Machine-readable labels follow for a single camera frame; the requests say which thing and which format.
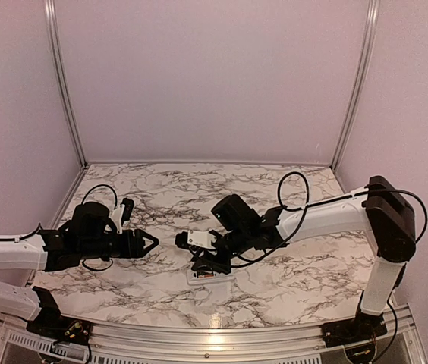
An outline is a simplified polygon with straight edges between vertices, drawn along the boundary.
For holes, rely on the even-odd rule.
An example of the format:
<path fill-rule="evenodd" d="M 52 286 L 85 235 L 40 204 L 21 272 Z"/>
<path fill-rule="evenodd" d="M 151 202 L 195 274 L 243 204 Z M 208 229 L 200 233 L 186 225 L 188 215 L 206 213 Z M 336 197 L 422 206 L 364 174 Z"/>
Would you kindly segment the white remote control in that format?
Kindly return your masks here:
<path fill-rule="evenodd" d="M 227 282 L 232 282 L 235 280 L 234 275 L 225 275 L 223 273 L 213 273 L 215 276 L 212 278 L 201 278 L 202 275 L 207 274 L 197 274 L 194 271 L 188 271 L 186 273 L 187 283 L 190 286 L 197 286 L 197 285 L 206 285 L 206 284 L 224 284 Z"/>

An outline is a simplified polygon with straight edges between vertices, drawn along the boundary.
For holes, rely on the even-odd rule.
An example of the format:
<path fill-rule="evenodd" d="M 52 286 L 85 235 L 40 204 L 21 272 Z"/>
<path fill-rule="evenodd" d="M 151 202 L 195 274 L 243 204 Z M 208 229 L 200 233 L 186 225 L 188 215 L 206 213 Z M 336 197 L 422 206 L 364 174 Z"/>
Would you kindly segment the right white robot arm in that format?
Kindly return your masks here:
<path fill-rule="evenodd" d="M 191 269 L 228 275 L 236 267 L 232 259 L 250 249 L 259 250 L 266 258 L 300 240 L 365 231 L 376 244 L 376 260 L 360 298 L 360 313 L 347 324 L 347 333 L 362 340 L 376 328 L 376 317 L 386 307 L 421 238 L 416 232 L 414 208 L 407 201 L 409 196 L 410 192 L 398 190 L 376 175 L 365 187 L 345 195 L 307 201 L 299 208 L 278 204 L 259 215 L 239 195 L 231 194 L 211 210 L 225 229 L 224 235 L 216 231 L 187 232 Z"/>

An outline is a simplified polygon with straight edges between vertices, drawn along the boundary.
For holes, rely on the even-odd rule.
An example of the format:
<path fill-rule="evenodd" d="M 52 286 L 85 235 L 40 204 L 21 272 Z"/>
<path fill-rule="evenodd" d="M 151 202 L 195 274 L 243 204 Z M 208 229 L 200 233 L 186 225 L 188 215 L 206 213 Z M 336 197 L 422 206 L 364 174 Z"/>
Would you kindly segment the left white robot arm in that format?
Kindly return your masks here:
<path fill-rule="evenodd" d="M 133 206 L 130 199 L 114 210 L 98 202 L 84 202 L 56 230 L 39 227 L 26 235 L 0 237 L 0 271 L 54 272 L 77 267 L 88 259 L 143 258 L 159 241 L 141 229 L 123 227 Z M 67 321 L 46 289 L 0 281 L 0 312 L 28 322 L 36 319 L 50 337 L 61 337 L 67 331 Z"/>

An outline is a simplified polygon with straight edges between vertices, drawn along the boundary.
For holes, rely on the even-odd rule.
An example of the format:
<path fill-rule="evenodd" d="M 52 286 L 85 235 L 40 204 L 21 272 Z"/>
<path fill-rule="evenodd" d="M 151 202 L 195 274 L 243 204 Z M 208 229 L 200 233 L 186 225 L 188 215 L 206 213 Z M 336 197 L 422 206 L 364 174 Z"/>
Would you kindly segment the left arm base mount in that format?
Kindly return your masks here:
<path fill-rule="evenodd" d="M 40 316 L 28 322 L 26 330 L 54 341 L 87 345 L 92 322 L 66 316 Z"/>

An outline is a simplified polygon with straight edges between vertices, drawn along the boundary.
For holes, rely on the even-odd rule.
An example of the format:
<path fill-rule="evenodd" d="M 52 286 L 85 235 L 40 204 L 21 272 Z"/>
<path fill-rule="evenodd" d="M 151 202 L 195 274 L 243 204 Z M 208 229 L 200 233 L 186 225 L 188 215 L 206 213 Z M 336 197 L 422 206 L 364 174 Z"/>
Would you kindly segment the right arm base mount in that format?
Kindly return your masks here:
<path fill-rule="evenodd" d="M 383 317 L 371 315 L 328 322 L 321 326 L 321 330 L 327 347 L 372 340 L 388 332 Z"/>

